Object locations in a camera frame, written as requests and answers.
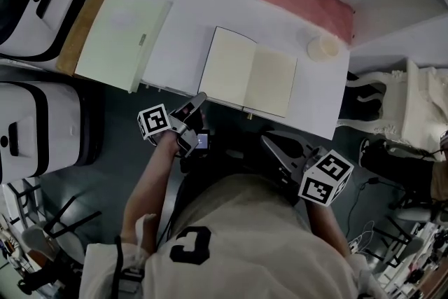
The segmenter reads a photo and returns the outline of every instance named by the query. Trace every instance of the black handle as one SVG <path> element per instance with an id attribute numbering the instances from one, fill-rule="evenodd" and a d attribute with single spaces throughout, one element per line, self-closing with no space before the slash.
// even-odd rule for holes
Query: black handle
<path id="1" fill-rule="evenodd" d="M 36 14 L 41 19 L 43 18 L 45 12 L 47 11 L 47 8 L 48 8 L 48 5 L 50 4 L 50 2 L 51 2 L 51 0 L 41 0 L 41 2 L 39 3 L 39 5 L 36 9 Z"/>
<path id="2" fill-rule="evenodd" d="M 9 151 L 12 156 L 19 156 L 19 138 L 17 134 L 17 123 L 11 123 L 8 128 Z"/>

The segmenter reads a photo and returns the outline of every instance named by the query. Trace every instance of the hand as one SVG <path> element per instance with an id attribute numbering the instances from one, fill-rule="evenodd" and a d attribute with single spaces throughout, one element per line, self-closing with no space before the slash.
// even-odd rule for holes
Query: hand
<path id="1" fill-rule="evenodd" d="M 176 153 L 178 153 L 181 149 L 177 144 L 177 133 L 170 130 L 164 131 L 160 134 L 157 147 L 159 146 L 162 149 L 168 150 L 171 155 L 176 155 Z"/>

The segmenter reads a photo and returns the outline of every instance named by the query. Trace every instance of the white t-shirt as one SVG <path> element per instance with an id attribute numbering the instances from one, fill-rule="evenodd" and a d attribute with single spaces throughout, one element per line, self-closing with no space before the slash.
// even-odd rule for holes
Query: white t-shirt
<path id="1" fill-rule="evenodd" d="M 387 298 L 363 256 L 343 258 L 269 186 L 258 176 L 221 180 L 151 257 L 138 263 L 137 246 L 124 244 L 123 269 L 144 266 L 145 298 Z M 110 296 L 116 260 L 115 246 L 87 248 L 80 298 Z"/>

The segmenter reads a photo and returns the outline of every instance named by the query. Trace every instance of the green notebook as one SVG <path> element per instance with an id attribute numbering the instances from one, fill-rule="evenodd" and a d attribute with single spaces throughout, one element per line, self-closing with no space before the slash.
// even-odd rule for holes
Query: green notebook
<path id="1" fill-rule="evenodd" d="M 135 92 L 172 3 L 104 0 L 76 74 Z"/>

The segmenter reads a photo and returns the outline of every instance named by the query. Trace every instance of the white cable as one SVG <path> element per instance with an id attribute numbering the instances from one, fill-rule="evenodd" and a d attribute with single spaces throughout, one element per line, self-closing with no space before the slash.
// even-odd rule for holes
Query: white cable
<path id="1" fill-rule="evenodd" d="M 372 229 L 370 229 L 370 230 L 366 230 L 366 227 L 369 225 L 369 223 L 371 223 L 372 224 Z M 372 238 L 373 238 L 373 227 L 375 226 L 375 221 L 368 221 L 365 225 L 364 225 L 364 228 L 363 228 L 363 231 L 362 231 L 362 233 L 359 235 L 359 236 L 357 236 L 355 239 L 353 239 L 351 242 L 349 242 L 349 247 L 351 248 L 354 244 L 356 244 L 356 246 L 358 247 L 358 249 L 356 250 L 356 252 L 355 253 L 360 253 L 360 252 L 362 252 L 364 249 L 366 249 L 368 246 L 369 246 L 369 244 L 370 244 L 370 242 L 372 241 Z M 367 244 L 365 245 L 365 246 L 362 246 L 361 247 L 361 243 L 362 243 L 362 241 L 363 241 L 363 237 L 364 237 L 364 235 L 365 234 L 367 234 L 367 233 L 370 233 L 370 237 L 369 237 L 369 240 L 367 241 Z"/>
<path id="2" fill-rule="evenodd" d="M 374 228 L 374 226 L 375 226 L 375 221 L 368 221 L 368 222 L 364 225 L 364 229 L 365 229 L 365 227 L 367 226 L 367 224 L 369 224 L 370 222 L 372 222 L 372 229 L 363 232 L 363 235 L 364 235 L 365 233 L 370 233 L 370 238 L 369 238 L 367 244 L 366 244 L 365 246 L 363 246 L 363 247 L 360 248 L 360 251 L 363 251 L 364 249 L 366 249 L 366 248 L 369 246 L 369 244 L 370 244 L 370 242 L 372 241 L 372 239 L 373 239 L 373 234 L 374 234 L 374 232 L 373 232 L 373 228 Z"/>

